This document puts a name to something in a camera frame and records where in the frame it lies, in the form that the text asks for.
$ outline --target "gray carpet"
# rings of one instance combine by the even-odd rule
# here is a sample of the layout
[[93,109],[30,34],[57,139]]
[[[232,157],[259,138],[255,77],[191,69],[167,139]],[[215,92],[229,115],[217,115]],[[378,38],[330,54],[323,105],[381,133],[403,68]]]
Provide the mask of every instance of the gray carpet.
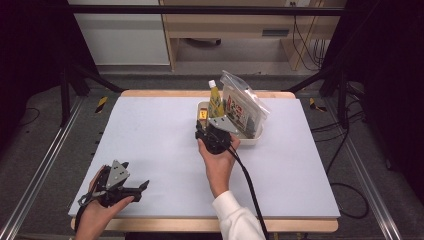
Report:
[[[131,89],[208,89],[206,80],[219,76],[105,76],[123,88]],[[242,76],[255,90],[286,89],[304,77],[282,76]],[[54,234],[72,235],[70,217],[67,215],[68,205],[76,192],[90,165],[96,142],[101,140],[108,116],[114,102],[119,96],[103,87],[89,82],[92,88],[85,97],[81,112],[57,156],[45,183],[29,211],[20,234]],[[1,153],[0,161],[0,200],[3,203],[0,212],[0,223],[6,223],[8,217],[31,181],[44,154],[51,144],[60,124],[60,92],[53,88],[37,94],[28,102],[28,107],[40,110],[40,116],[33,122],[16,130],[9,148]],[[108,101],[101,113],[95,113],[98,101],[108,96]],[[301,98],[306,118],[311,128],[334,122],[329,112],[310,109],[309,98]],[[328,107],[322,99],[315,98],[316,105]],[[351,106],[350,113],[361,110],[359,104]],[[22,122],[34,117],[33,110],[28,110]],[[325,140],[337,136],[337,129],[322,133],[314,133],[316,140]],[[367,170],[372,174],[384,202],[387,205],[403,239],[424,239],[424,208],[416,199],[405,182],[403,176],[388,171],[384,155],[378,148],[372,131],[368,125],[358,120],[351,124],[350,137],[355,144]],[[317,148],[327,167],[336,152],[342,137],[317,142]],[[361,186],[353,171],[351,162],[344,148],[334,162],[330,174],[330,182],[342,182],[359,190]],[[363,200],[352,190],[334,187],[337,202],[347,213],[358,215],[364,212]],[[105,233],[104,236],[122,236],[121,233]],[[295,233],[280,233],[280,239],[297,239]],[[352,219],[345,215],[339,219],[339,229],[329,234],[309,234],[309,239],[385,239],[372,210],[364,219]]]

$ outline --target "human arm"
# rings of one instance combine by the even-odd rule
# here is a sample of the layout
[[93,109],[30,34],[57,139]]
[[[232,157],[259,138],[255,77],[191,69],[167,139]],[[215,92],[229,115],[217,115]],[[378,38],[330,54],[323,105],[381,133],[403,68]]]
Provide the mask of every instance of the human arm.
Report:
[[[96,184],[95,180],[101,170],[102,169],[100,169],[91,180],[89,189]],[[126,197],[109,208],[103,207],[97,200],[91,201],[81,216],[75,240],[94,240],[99,238],[109,221],[130,204],[133,199],[133,196]]]
[[[240,145],[240,140],[231,135],[232,148]],[[213,207],[217,213],[224,240],[265,239],[260,224],[252,212],[239,205],[231,191],[229,181],[235,159],[228,152],[213,155],[203,141],[198,139],[199,153],[206,166],[206,176],[215,200]]]

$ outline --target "aluminum rail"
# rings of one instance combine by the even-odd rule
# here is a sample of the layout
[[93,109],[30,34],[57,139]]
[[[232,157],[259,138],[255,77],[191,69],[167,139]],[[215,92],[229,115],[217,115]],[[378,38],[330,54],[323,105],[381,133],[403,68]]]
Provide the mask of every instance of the aluminum rail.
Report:
[[[328,109],[330,110],[333,119],[337,121],[337,113],[334,103],[327,98],[324,100],[325,104],[329,107]],[[343,133],[343,129],[340,127],[339,132]],[[358,177],[358,181],[362,186],[362,190],[367,197],[367,200],[374,212],[374,216],[377,219],[378,225],[380,226],[384,237],[387,240],[402,240],[402,236],[395,222],[393,221],[393,218],[390,215],[390,212],[387,209],[383,198],[378,192],[377,186],[375,186],[374,181],[371,179],[370,174],[363,164],[361,157],[359,156],[359,153],[352,142],[352,139],[348,136],[346,140],[345,151],[349,156],[352,167],[355,170],[356,176]]]
[[19,228],[21,227],[26,215],[34,203],[34,200],[40,191],[51,166],[56,160],[57,154],[59,153],[70,129],[75,122],[75,119],[78,116],[83,101],[84,98],[77,97],[67,124],[59,129],[55,139],[53,140],[40,166],[38,167],[37,172],[34,174],[34,177],[28,185],[25,193],[21,197],[21,200],[19,201],[12,215],[9,217],[7,223],[2,227],[0,232],[0,240],[12,240],[18,233]]

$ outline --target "human hand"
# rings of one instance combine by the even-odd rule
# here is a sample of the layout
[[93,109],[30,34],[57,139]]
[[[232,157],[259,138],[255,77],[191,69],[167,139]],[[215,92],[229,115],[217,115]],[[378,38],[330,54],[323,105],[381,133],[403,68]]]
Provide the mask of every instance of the human hand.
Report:
[[[231,171],[234,166],[234,157],[228,151],[213,155],[206,149],[205,143],[199,138],[199,153],[202,155],[206,166],[206,176],[209,180],[213,196],[216,198],[221,193],[229,190]],[[240,140],[231,134],[231,146],[237,149]]]
[[[102,169],[103,167],[91,180],[89,189],[96,184],[95,181]],[[110,220],[133,200],[133,196],[126,197],[109,208],[103,207],[97,200],[90,202],[81,216],[75,240],[99,238]]]

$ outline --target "bottle cap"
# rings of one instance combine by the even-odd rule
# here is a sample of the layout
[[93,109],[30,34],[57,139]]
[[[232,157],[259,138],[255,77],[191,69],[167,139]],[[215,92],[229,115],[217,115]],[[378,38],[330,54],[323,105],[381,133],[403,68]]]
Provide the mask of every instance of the bottle cap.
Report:
[[209,81],[209,87],[210,88],[216,87],[215,80],[210,80]]

